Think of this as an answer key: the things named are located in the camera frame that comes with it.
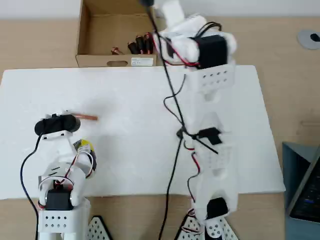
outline label on box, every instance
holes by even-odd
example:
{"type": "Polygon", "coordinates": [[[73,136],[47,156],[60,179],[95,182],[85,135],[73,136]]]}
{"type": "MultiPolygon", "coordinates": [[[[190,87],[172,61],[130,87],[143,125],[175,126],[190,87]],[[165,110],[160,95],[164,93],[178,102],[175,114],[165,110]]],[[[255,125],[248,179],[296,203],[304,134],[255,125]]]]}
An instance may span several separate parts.
{"type": "Polygon", "coordinates": [[[152,57],[132,57],[131,66],[153,66],[154,59],[152,57]]]}

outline foam board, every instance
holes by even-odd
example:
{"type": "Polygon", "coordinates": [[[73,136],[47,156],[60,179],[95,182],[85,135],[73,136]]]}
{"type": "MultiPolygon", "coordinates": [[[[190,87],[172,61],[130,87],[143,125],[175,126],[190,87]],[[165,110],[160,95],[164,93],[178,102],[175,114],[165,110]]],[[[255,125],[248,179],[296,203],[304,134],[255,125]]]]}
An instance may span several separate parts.
{"type": "MultiPolygon", "coordinates": [[[[170,68],[175,89],[183,73],[170,68]]],[[[254,66],[237,66],[235,85],[222,92],[218,113],[237,144],[240,193],[285,190],[267,111],[254,66]]],[[[45,114],[73,110],[99,116],[82,121],[72,141],[88,139],[97,171],[86,196],[164,194],[179,140],[179,123],[163,106],[170,89],[162,67],[7,70],[0,86],[0,199],[24,198],[20,166],[34,149],[34,126],[45,114]]],[[[25,165],[24,180],[37,197],[38,176],[52,162],[52,147],[40,142],[25,165]]],[[[188,195],[187,179],[197,169],[182,150],[171,193],[188,195]]]]}

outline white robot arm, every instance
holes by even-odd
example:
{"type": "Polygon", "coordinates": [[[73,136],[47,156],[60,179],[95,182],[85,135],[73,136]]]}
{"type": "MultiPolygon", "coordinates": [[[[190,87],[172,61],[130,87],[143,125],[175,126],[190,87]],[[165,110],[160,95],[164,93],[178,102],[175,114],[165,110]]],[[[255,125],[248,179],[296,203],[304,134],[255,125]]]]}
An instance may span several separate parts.
{"type": "MultiPolygon", "coordinates": [[[[152,5],[148,0],[142,3],[152,5]]],[[[175,239],[183,240],[185,233],[199,240],[225,239],[218,219],[237,209],[238,168],[232,132],[216,108],[219,90],[234,85],[237,42],[232,34],[220,31],[219,23],[207,22],[199,14],[185,18],[178,0],[156,0],[154,7],[162,11],[167,24],[165,30],[154,34],[155,47],[162,50],[166,63],[186,66],[176,103],[184,119],[180,119],[180,135],[198,169],[192,176],[196,187],[189,188],[194,210],[188,216],[192,213],[200,227],[184,227],[175,239]]]]}
{"type": "Polygon", "coordinates": [[[87,239],[91,205],[83,191],[97,162],[90,142],[70,142],[79,127],[80,121],[70,114],[54,114],[35,126],[35,132],[56,153],[39,181],[39,240],[87,239]]]}

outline cardboard box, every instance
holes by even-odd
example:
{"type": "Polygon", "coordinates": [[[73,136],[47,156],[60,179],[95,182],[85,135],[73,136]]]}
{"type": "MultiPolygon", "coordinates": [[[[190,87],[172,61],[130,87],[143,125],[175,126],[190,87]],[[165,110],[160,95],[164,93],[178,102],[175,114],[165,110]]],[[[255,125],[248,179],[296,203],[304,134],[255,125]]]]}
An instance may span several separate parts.
{"type": "Polygon", "coordinates": [[[78,66],[155,66],[156,54],[131,54],[128,49],[128,42],[152,30],[138,0],[82,0],[75,56],[78,66]],[[112,47],[124,55],[112,55],[112,47]]]}

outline tabletop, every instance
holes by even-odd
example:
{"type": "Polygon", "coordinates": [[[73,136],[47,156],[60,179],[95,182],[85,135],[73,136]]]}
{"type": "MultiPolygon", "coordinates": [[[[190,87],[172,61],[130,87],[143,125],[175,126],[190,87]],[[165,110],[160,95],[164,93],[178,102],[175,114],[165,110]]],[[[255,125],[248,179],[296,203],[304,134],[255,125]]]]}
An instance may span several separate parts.
{"type": "MultiPolygon", "coordinates": [[[[280,164],[283,141],[317,145],[320,51],[303,49],[297,42],[297,33],[302,29],[320,32],[320,18],[212,19],[222,23],[224,31],[235,35],[237,63],[256,66],[280,164]]],[[[6,69],[77,67],[77,19],[0,20],[0,30],[1,74],[6,69]]],[[[158,237],[165,196],[93,197],[89,200],[91,214],[103,216],[115,240],[158,237]]],[[[174,238],[189,207],[188,197],[170,197],[164,240],[174,238]]],[[[242,194],[237,212],[227,220],[241,240],[271,237],[283,240],[283,194],[242,194]]],[[[34,231],[35,215],[26,199],[0,201],[3,239],[32,240],[34,231]]]]}

